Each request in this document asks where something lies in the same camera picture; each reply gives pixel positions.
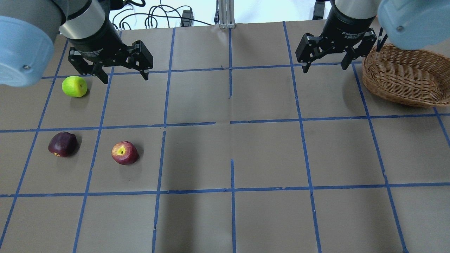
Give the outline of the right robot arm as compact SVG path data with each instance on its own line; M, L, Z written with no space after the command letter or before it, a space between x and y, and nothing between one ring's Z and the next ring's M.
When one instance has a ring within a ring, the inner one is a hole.
M345 53L343 70L386 40L403 50L418 50L449 38L448 0L331 0L320 36L305 33L296 49L304 73L332 53Z

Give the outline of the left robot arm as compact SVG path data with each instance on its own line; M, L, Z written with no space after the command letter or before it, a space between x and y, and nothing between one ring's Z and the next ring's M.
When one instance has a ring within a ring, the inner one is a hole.
M108 83L104 67L122 66L148 80L153 56L140 40L126 45L109 20L122 0L2 0L0 3L0 82L36 84L54 53L58 34L72 47L68 60L81 75Z

